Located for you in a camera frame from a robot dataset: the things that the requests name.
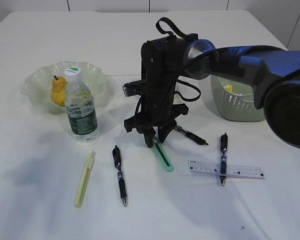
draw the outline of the water bottle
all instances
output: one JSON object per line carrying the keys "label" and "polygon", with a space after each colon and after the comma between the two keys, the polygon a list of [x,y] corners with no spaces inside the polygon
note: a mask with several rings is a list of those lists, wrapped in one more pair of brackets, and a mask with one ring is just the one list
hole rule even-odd
{"label": "water bottle", "polygon": [[77,141],[89,142],[97,138],[98,129],[93,96],[82,81],[81,69],[71,67],[64,71],[65,109],[68,114],[72,136]]}

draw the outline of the bottle cap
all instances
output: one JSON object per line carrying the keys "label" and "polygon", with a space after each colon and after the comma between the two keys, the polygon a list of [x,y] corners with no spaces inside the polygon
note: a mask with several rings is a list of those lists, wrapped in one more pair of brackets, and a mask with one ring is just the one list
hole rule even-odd
{"label": "bottle cap", "polygon": [[69,83],[82,80],[82,71],[77,67],[70,67],[64,70],[65,80]]}

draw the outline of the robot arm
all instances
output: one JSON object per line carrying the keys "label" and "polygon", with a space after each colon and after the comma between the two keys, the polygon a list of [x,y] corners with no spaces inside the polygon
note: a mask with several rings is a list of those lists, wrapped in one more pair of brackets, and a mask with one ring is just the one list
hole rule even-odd
{"label": "robot arm", "polygon": [[[162,30],[161,21],[181,38]],[[197,34],[185,35],[168,18],[161,18],[156,27],[169,36],[143,44],[142,80],[123,86],[127,97],[141,95],[135,116],[124,121],[128,132],[136,128],[151,147],[153,127],[158,127],[158,137],[163,142],[176,126],[175,118],[188,112],[185,104],[173,105],[178,77],[201,80],[215,75],[250,85],[255,107],[264,108],[271,129],[282,140],[300,148],[300,51],[273,46],[215,49],[210,41],[198,39]]]}

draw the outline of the green bowl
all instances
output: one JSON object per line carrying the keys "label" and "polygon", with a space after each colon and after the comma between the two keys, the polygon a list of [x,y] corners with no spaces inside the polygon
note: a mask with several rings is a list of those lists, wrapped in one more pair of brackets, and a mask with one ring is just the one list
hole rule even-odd
{"label": "green bowl", "polygon": [[[232,85],[233,92],[224,86]],[[227,120],[260,122],[265,119],[263,109],[254,107],[253,90],[250,86],[217,76],[211,76],[211,88],[220,114]]]}
{"label": "green bowl", "polygon": [[62,61],[38,69],[25,80],[21,94],[29,97],[31,107],[36,112],[52,114],[65,112],[65,107],[52,102],[51,88],[53,76],[64,77],[64,70],[69,67],[82,69],[82,79],[88,85],[96,107],[105,107],[113,99],[114,91],[100,68],[88,62]]}

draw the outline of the black pen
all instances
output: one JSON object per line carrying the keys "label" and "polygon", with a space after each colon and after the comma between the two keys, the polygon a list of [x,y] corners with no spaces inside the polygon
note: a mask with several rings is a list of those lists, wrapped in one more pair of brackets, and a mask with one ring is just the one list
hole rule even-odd
{"label": "black pen", "polygon": [[194,133],[184,130],[181,126],[177,125],[174,128],[176,131],[184,134],[184,136],[186,136],[187,138],[191,139],[192,141],[194,141],[195,143],[197,143],[198,145],[209,145],[203,138],[195,135]]}
{"label": "black pen", "polygon": [[119,181],[121,200],[123,205],[127,206],[127,195],[125,190],[124,175],[122,171],[122,159],[121,159],[120,149],[118,148],[117,145],[115,145],[112,154],[114,159],[114,166],[116,169],[118,169],[118,181]]}
{"label": "black pen", "polygon": [[[226,166],[227,166],[227,157],[226,153],[228,151],[228,136],[226,133],[221,136],[221,173],[226,174]],[[225,176],[220,176],[221,179],[221,185],[224,186],[225,184]]]}

